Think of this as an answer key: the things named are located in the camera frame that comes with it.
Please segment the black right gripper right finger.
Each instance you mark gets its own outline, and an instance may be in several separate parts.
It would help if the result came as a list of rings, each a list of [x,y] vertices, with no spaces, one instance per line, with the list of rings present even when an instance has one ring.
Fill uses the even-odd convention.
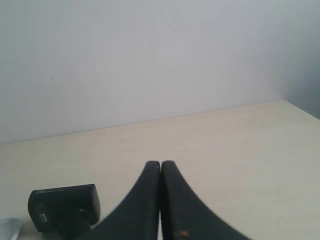
[[[164,240],[243,240],[188,185],[176,163],[161,164],[160,216]]]

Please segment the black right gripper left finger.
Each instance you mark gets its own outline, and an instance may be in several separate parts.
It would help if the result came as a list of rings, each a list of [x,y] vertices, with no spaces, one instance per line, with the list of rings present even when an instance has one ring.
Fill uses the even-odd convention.
[[[147,161],[139,178],[122,202],[85,240],[156,240],[159,227],[159,186],[161,167]]]

